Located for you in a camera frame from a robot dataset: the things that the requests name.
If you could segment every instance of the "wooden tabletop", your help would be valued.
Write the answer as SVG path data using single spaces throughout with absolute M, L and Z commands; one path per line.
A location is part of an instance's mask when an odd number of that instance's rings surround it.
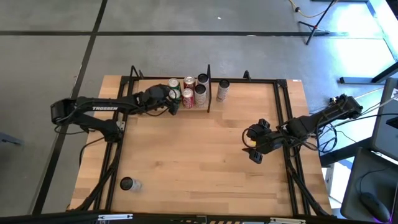
M 120 76 L 104 77 L 100 98 L 115 98 Z M 140 80 L 134 92 L 166 80 Z M 294 116 L 308 114 L 300 80 L 288 80 Z M 227 99 L 215 100 L 217 83 L 212 83 L 211 111 L 180 110 L 172 116 L 129 116 L 111 210 L 113 212 L 190 213 L 207 215 L 291 216 L 290 197 L 281 149 L 255 164 L 241 149 L 242 131 L 265 118 L 278 125 L 273 86 L 231 83 Z M 284 119 L 283 93 L 280 90 Z M 111 112 L 96 112 L 110 119 Z M 87 141 L 101 137 L 90 133 Z M 106 143 L 85 149 L 70 208 L 79 206 L 98 182 Z M 301 150 L 305 181 L 323 209 L 331 208 L 323 181 L 318 152 Z M 123 191 L 123 177 L 142 182 L 140 192 Z M 103 198 L 108 191 L 104 188 Z M 298 207 L 302 201 L 296 186 Z

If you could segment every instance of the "gray floor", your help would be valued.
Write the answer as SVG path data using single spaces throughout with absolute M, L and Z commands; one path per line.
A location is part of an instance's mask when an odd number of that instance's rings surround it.
M 296 0 L 306 14 L 326 2 Z M 0 30 L 92 30 L 100 0 L 0 1 Z M 308 31 L 286 1 L 112 0 L 100 30 Z M 376 86 L 339 85 L 340 76 L 372 77 L 394 62 L 364 3 L 339 2 L 321 27 L 350 32 L 348 38 L 316 37 L 97 37 L 80 95 L 96 96 L 104 75 L 127 75 L 135 65 L 144 75 L 301 79 L 310 110 L 341 93 L 362 95 Z M 49 106 L 70 96 L 88 37 L 0 37 L 0 131 L 21 138 L 23 147 L 0 144 L 0 216 L 30 212 L 53 144 Z M 365 108 L 380 94 L 361 99 Z M 67 137 L 44 212 L 69 204 L 85 135 Z M 356 140 L 365 138 L 355 133 Z M 341 141 L 339 146 L 350 144 Z

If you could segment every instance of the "tripod stand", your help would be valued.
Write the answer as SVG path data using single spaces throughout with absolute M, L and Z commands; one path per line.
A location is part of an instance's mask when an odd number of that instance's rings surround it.
M 312 28 L 310 37 L 308 38 L 307 42 L 305 43 L 306 45 L 308 45 L 308 44 L 310 43 L 311 38 L 312 38 L 312 37 L 314 36 L 314 34 L 315 34 L 315 31 L 318 30 L 318 25 L 319 25 L 319 23 L 321 23 L 323 17 L 325 16 L 325 14 L 328 12 L 328 10 L 330 9 L 330 7 L 331 7 L 335 2 L 336 2 L 336 0 L 331 0 L 329 6 L 326 8 L 325 12 L 323 12 L 321 18 L 319 19 L 319 21 L 317 22 L 317 24 L 316 24 L 315 26 L 313 26 L 313 25 L 311 25 L 311 24 L 307 24 L 306 22 L 302 22 L 302 21 L 299 21 L 299 22 L 298 22 L 299 24 L 303 24 L 303 25 L 306 25 L 306 26 Z

